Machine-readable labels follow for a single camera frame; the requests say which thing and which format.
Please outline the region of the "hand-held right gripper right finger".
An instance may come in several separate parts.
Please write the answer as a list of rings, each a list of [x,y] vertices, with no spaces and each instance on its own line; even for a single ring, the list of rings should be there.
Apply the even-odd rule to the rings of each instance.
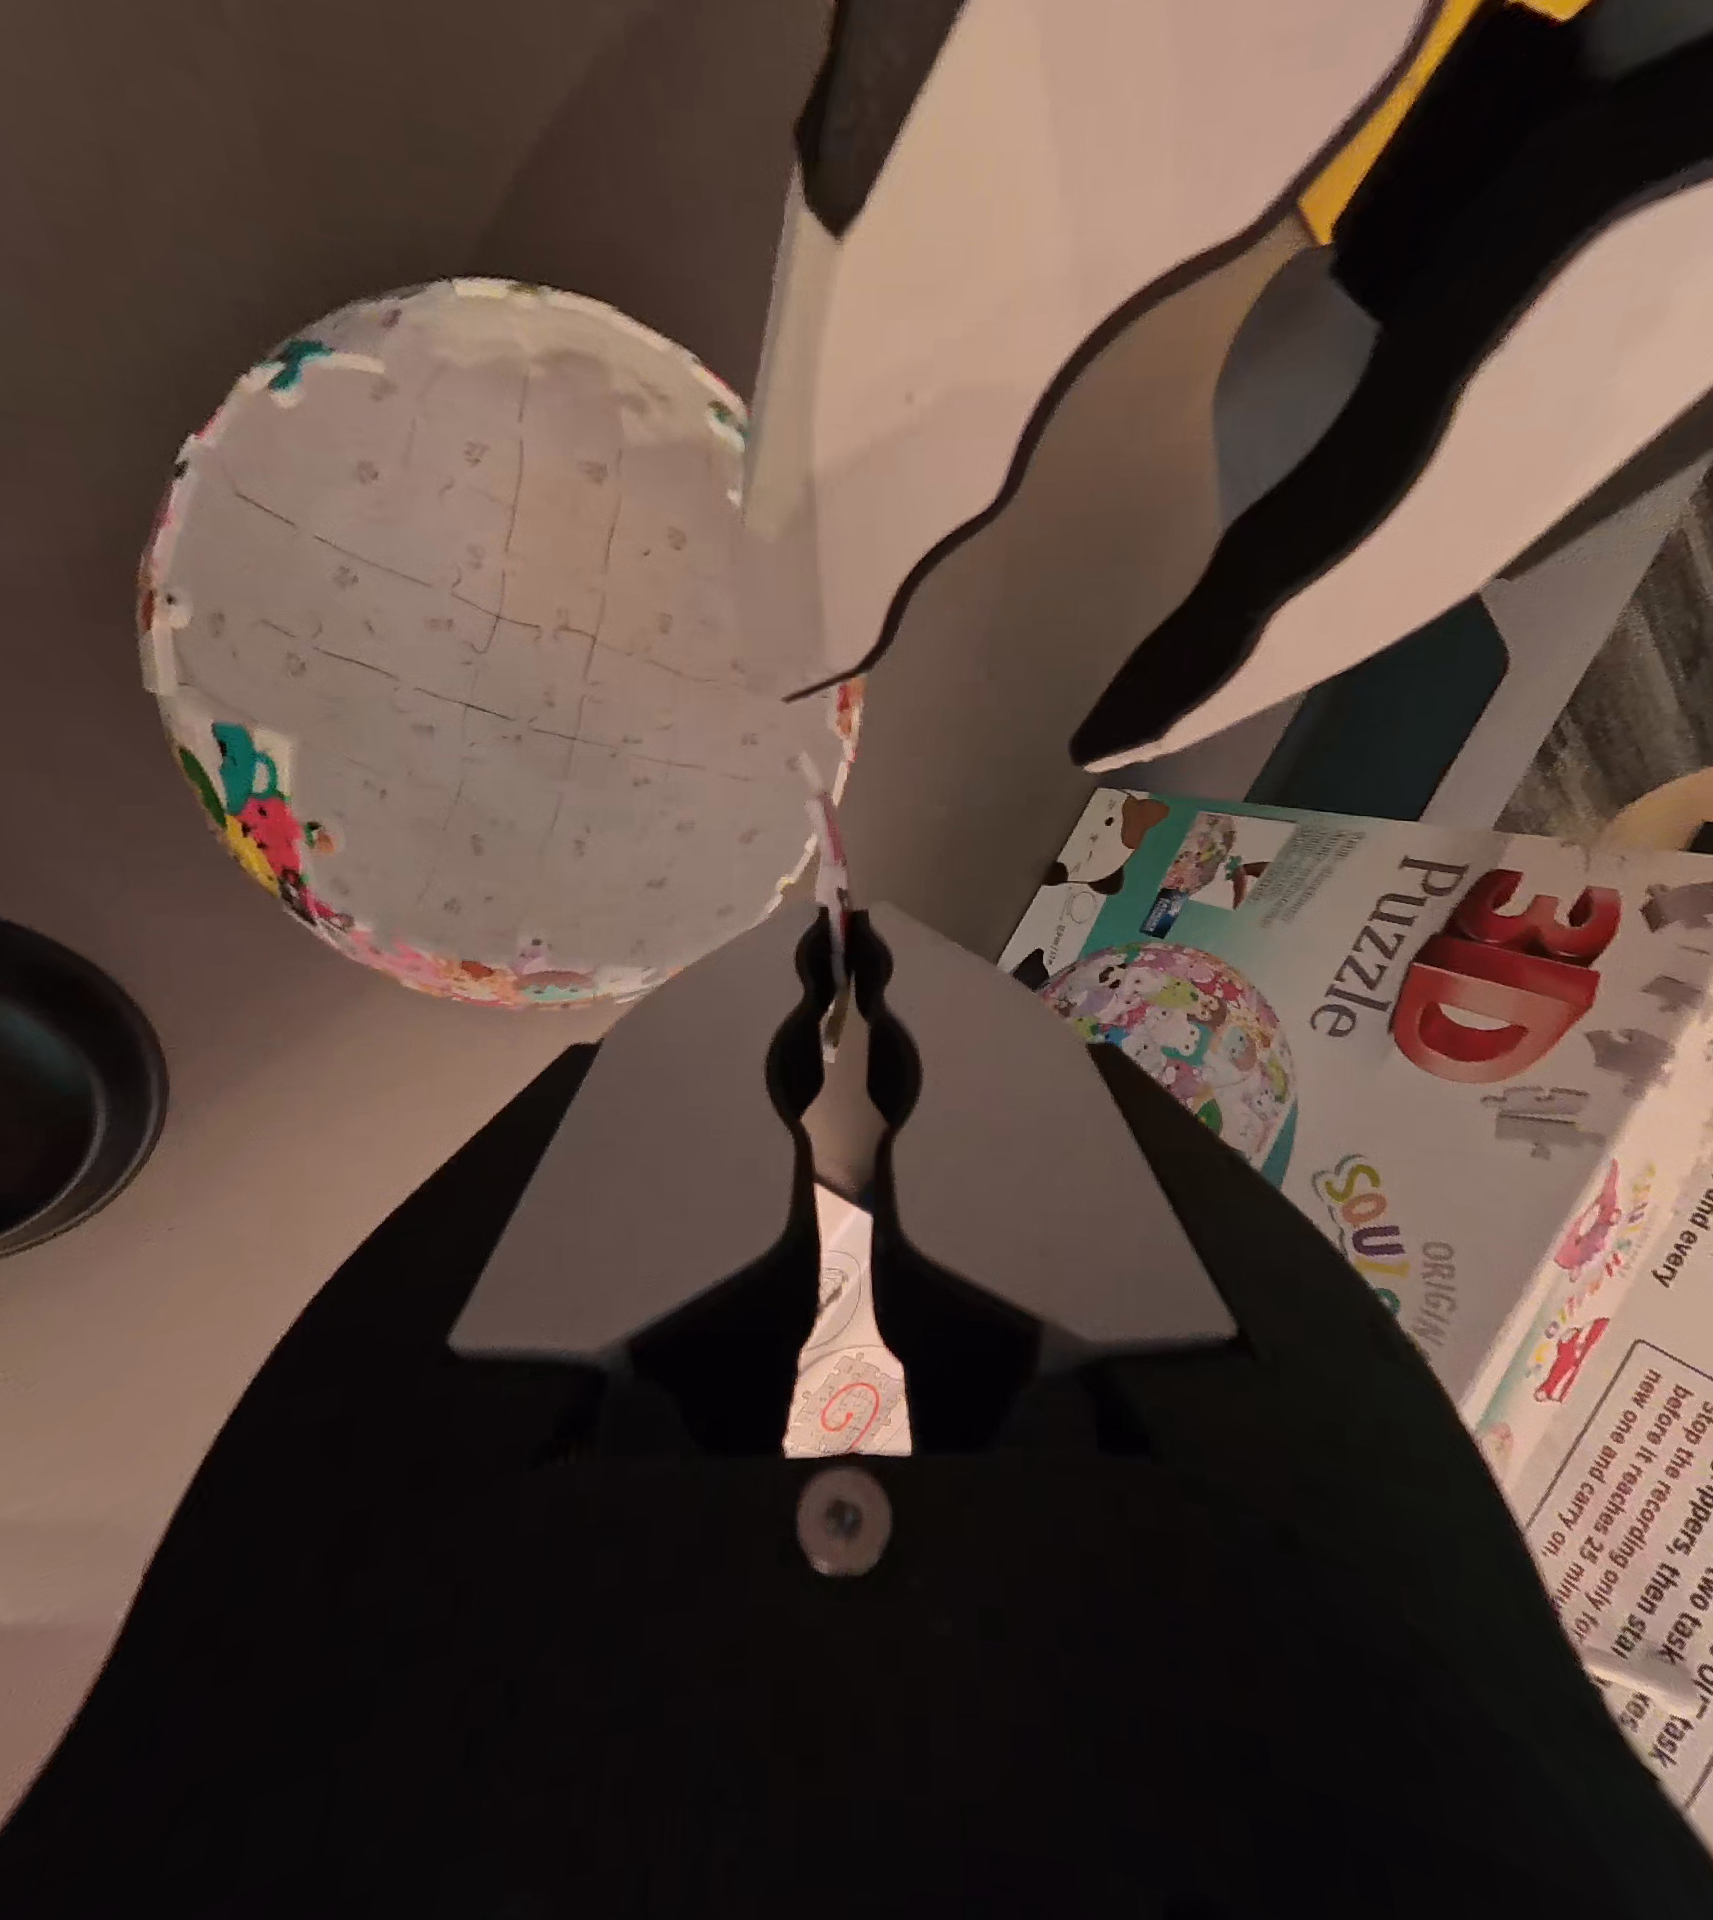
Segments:
[[[851,921],[869,1028],[873,1299],[911,1373],[946,1346],[1045,1367],[1237,1338],[1090,1051],[898,907]]]

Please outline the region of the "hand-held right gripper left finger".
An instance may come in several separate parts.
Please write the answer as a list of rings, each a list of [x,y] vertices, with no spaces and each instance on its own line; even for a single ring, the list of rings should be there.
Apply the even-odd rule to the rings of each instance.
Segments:
[[[641,999],[461,1310],[462,1358],[603,1362],[813,1228],[828,925],[788,905]]]

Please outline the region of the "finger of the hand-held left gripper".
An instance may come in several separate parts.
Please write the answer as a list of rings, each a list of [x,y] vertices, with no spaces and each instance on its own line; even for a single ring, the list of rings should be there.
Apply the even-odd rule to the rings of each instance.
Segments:
[[[831,5],[751,402],[751,660],[867,672],[1078,364],[1260,237],[1407,73],[1417,2]]]
[[[1402,284],[1323,438],[1068,741],[1178,753],[1396,645],[1713,390],[1713,34],[1590,85]]]

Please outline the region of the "curved puzzle piece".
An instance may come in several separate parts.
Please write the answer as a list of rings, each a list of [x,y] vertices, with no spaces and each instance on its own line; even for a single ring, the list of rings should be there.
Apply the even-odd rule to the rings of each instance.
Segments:
[[[817,849],[814,900],[827,922],[828,968],[832,995],[821,1016],[821,1058],[835,1064],[854,1004],[848,958],[848,927],[853,916],[853,889],[844,833],[841,826],[832,785],[821,775],[814,758],[798,755],[798,772],[806,791],[806,806]]]

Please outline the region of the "colourful cartoon puzzle ball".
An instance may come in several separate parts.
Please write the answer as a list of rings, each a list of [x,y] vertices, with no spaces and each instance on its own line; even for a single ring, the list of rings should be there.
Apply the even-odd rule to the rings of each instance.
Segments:
[[[863,684],[739,619],[749,413],[600,300],[448,278],[250,366],[178,450],[144,683],[231,858],[422,997],[622,1006],[809,894]]]

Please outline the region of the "cartoon printed puzzle box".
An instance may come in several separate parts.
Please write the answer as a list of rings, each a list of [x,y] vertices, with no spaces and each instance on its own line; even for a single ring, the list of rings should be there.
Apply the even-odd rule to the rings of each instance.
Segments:
[[[1334,1247],[1528,1539],[1713,1154],[1713,850],[1099,788],[998,964]]]

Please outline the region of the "white furniture panel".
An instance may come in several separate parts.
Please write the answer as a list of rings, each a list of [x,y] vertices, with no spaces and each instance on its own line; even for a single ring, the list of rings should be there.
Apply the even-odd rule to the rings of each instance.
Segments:
[[[1505,812],[1712,463],[1710,450],[1550,559],[1483,588],[1507,670],[1430,796],[1427,824],[1490,828]]]

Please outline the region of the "yellow plastic bin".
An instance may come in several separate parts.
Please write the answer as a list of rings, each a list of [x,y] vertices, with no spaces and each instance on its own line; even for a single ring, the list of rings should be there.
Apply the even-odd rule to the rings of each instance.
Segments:
[[[1395,83],[1387,98],[1370,113],[1370,118],[1348,139],[1336,156],[1323,167],[1323,172],[1303,188],[1298,214],[1303,228],[1314,244],[1326,247],[1333,242],[1345,211],[1357,198],[1370,172],[1383,162],[1396,133],[1401,133],[1437,78],[1445,57],[1453,52],[1479,17],[1497,9],[1528,10],[1563,27],[1582,12],[1587,12],[1590,7],[1590,2],[1442,2],[1435,21],[1423,31],[1409,69]]]

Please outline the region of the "black round desk grommet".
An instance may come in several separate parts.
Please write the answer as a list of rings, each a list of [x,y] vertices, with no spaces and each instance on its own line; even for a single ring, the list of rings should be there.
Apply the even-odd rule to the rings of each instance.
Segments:
[[[0,918],[0,1260],[109,1206],[149,1164],[168,1105],[137,1001],[81,953]]]

